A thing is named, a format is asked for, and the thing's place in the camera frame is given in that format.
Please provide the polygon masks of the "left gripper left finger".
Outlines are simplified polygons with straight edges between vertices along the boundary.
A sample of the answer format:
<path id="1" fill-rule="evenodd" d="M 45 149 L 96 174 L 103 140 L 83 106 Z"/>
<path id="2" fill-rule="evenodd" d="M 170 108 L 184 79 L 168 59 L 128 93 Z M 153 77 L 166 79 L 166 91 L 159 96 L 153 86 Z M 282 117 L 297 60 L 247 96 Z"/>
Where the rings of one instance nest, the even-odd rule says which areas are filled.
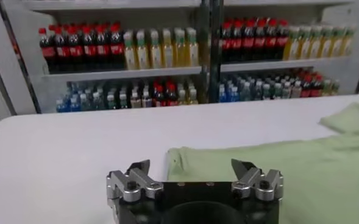
<path id="1" fill-rule="evenodd" d="M 125 173 L 110 171 L 106 176 L 107 204 L 114 209 L 115 200 L 123 199 L 135 203 L 145 197 L 158 200 L 164 191 L 164 184 L 149 175 L 150 160 L 132 163 Z"/>

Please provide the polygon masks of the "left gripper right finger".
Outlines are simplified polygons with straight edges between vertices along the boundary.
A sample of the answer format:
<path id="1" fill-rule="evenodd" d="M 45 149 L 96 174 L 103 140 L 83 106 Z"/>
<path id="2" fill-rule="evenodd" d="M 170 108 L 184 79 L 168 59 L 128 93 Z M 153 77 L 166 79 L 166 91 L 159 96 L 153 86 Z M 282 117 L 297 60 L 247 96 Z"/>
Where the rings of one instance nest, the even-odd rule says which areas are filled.
<path id="1" fill-rule="evenodd" d="M 274 201 L 283 198 L 284 177 L 279 170 L 270 169 L 267 173 L 252 162 L 231 159 L 237 180 L 232 182 L 231 190 L 239 199 L 255 197 L 260 201 Z"/>

